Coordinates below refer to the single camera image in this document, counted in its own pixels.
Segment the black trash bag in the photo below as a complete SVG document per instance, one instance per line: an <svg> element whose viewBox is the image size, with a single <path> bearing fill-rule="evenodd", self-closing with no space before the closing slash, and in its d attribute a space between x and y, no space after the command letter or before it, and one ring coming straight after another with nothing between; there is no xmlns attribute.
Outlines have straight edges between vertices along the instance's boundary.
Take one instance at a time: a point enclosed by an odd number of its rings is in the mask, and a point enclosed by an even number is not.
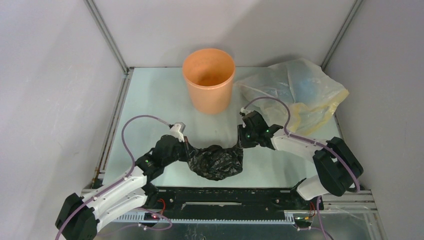
<svg viewBox="0 0 424 240"><path fill-rule="evenodd" d="M211 145L195 148L189 153L187 164L198 176L211 181L221 181L243 171L244 150L237 145L223 148Z"/></svg>

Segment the translucent yellowish plastic bag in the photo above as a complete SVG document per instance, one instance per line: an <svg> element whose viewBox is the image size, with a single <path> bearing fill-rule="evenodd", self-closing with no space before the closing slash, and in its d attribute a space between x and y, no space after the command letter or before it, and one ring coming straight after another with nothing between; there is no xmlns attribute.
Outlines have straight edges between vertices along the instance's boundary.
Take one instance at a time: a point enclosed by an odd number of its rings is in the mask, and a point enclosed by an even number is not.
<svg viewBox="0 0 424 240"><path fill-rule="evenodd" d="M261 68L235 85L268 123L287 123L289 131L300 135L310 135L326 124L349 95L341 83L305 58Z"/></svg>

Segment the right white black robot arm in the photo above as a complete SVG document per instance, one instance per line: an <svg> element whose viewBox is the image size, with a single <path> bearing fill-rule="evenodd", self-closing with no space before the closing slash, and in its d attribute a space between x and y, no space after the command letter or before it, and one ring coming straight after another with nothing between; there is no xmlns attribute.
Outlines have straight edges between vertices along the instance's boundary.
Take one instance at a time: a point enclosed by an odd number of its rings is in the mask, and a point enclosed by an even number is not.
<svg viewBox="0 0 424 240"><path fill-rule="evenodd" d="M360 188L358 178L364 168L345 141L339 137L316 140L289 132L283 126L269 126L257 111L240 112L237 143L242 149L261 146L294 154L314 164L316 175L298 182L291 194L291 204L304 209L312 199L331 194L341 197L352 185Z"/></svg>

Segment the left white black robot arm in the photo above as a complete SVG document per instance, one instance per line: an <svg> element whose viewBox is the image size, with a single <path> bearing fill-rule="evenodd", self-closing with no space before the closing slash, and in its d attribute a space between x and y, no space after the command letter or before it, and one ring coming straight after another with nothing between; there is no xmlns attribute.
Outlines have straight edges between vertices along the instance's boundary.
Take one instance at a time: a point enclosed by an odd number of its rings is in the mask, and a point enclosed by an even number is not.
<svg viewBox="0 0 424 240"><path fill-rule="evenodd" d="M179 141L172 135L163 135L114 183L82 196L69 195L55 222L56 236L67 240L92 240L103 227L126 212L140 207L154 208L159 190L152 180L168 165L186 162L197 153L198 149L189 144L187 137Z"/></svg>

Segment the orange plastic trash bin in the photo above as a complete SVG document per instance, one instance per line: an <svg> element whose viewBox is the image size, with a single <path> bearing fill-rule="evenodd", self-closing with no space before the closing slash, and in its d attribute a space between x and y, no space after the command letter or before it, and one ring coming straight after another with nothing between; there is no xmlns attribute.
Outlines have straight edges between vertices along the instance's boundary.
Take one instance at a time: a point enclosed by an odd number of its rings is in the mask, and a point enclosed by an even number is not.
<svg viewBox="0 0 424 240"><path fill-rule="evenodd" d="M204 48L184 60L182 75L193 106L204 114L218 114L230 104L236 65L217 48Z"/></svg>

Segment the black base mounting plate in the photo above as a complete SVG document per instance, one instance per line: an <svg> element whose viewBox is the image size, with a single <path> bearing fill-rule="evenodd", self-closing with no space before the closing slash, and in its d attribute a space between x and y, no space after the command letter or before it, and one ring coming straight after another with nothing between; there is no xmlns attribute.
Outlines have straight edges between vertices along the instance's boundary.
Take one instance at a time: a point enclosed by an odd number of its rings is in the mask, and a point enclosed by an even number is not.
<svg viewBox="0 0 424 240"><path fill-rule="evenodd" d="M283 221L289 212L323 210L289 188L165 187L148 195L145 208L162 211L173 222Z"/></svg>

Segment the left small circuit board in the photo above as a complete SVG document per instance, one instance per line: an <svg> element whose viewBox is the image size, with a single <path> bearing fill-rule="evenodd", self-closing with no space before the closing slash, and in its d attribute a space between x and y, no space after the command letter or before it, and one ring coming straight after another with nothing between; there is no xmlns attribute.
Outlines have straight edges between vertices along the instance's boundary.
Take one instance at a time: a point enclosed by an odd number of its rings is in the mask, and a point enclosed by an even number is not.
<svg viewBox="0 0 424 240"><path fill-rule="evenodd" d="M152 213L145 213L144 214L144 220L145 221L160 221L162 218L160 216L158 216L157 214L152 214Z"/></svg>

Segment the small circuit board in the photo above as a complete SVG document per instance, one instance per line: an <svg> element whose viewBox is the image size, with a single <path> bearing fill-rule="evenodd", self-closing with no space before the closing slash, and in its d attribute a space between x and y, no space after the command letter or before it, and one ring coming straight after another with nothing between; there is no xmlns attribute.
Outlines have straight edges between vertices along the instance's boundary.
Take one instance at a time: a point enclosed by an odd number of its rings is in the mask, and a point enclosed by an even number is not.
<svg viewBox="0 0 424 240"><path fill-rule="evenodd" d="M312 222L314 219L313 216L305 216L305 217L295 217L294 221L295 222Z"/></svg>
<svg viewBox="0 0 424 240"><path fill-rule="evenodd" d="M162 218L160 216L158 216L157 214L152 214L152 213L145 213L144 214L144 220L145 221L160 221Z"/></svg>

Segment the right small circuit board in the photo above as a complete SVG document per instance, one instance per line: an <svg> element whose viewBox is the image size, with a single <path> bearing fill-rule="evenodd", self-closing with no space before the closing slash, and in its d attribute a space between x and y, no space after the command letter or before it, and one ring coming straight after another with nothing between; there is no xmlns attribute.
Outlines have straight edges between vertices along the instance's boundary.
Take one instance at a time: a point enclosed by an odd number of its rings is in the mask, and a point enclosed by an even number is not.
<svg viewBox="0 0 424 240"><path fill-rule="evenodd" d="M294 221L295 222L312 222L314 219L313 216L305 216L305 217L295 217Z"/></svg>

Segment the left aluminium corner post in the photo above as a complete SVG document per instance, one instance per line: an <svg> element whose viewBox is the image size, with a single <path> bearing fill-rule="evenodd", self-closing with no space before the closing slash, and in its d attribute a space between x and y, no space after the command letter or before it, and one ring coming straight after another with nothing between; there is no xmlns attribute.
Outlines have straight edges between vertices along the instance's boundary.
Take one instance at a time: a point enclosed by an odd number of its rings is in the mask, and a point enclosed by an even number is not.
<svg viewBox="0 0 424 240"><path fill-rule="evenodd" d="M122 70L122 72L127 75L129 72L129 67L127 63L125 62L123 55L121 51L119 50L119 47L110 31L110 29L107 26L107 23L104 19L104 17L101 14L101 11L99 10L96 2L94 0L84 0L84 3L90 12L95 24L97 25L101 35L103 36L107 46L109 47L112 55L114 56L115 60L118 63L118 66Z"/></svg>

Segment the aluminium corner post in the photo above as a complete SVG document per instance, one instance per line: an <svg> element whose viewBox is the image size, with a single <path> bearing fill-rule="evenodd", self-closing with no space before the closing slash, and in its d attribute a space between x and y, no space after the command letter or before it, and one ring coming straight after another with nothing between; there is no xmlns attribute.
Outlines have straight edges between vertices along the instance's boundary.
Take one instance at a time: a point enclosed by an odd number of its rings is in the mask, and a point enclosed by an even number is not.
<svg viewBox="0 0 424 240"><path fill-rule="evenodd" d="M97 25L101 35L103 36L107 46L109 47L112 55L114 56L115 60L118 63L118 66L122 70L122 72L127 75L129 72L129 67L127 63L125 62L123 55L121 51L119 50L119 47L110 31L110 29L107 26L107 23L104 19L104 17L101 14L101 11L99 10L96 2L94 0L84 0L84 3L90 12L95 24Z"/></svg>
<svg viewBox="0 0 424 240"><path fill-rule="evenodd" d="M341 41L343 40L346 32L348 31L350 25L354 21L358 11L360 10L361 6L363 5L364 0L355 0L346 15L346 18L344 19L340 29L338 30L330 48L328 49L322 63L321 63L321 69L326 72L327 68L329 66L329 63L331 62L336 50L338 49Z"/></svg>

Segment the aluminium frame rail front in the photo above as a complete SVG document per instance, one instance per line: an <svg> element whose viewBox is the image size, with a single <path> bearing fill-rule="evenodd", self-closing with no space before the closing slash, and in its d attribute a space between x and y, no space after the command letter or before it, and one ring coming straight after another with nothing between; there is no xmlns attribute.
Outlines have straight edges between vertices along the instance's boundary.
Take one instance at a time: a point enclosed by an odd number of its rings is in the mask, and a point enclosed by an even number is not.
<svg viewBox="0 0 424 240"><path fill-rule="evenodd" d="M164 187L155 209L174 223L290 223L293 214L368 214L377 206L370 191L304 200L288 188Z"/></svg>

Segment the right aluminium corner post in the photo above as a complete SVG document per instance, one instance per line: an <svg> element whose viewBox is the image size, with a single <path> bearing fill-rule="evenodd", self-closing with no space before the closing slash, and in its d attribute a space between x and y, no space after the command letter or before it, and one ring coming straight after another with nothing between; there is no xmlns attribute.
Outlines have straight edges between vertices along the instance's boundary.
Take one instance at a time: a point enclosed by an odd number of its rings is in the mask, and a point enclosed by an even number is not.
<svg viewBox="0 0 424 240"><path fill-rule="evenodd" d="M348 31L350 25L354 21L358 11L360 10L361 6L363 5L364 0L355 0L346 15L346 18L344 19L340 29L338 30L330 48L328 49L322 63L321 63L321 69L326 72L327 68L329 66L329 63L331 62L336 50L338 49L341 41L343 40L346 32Z"/></svg>

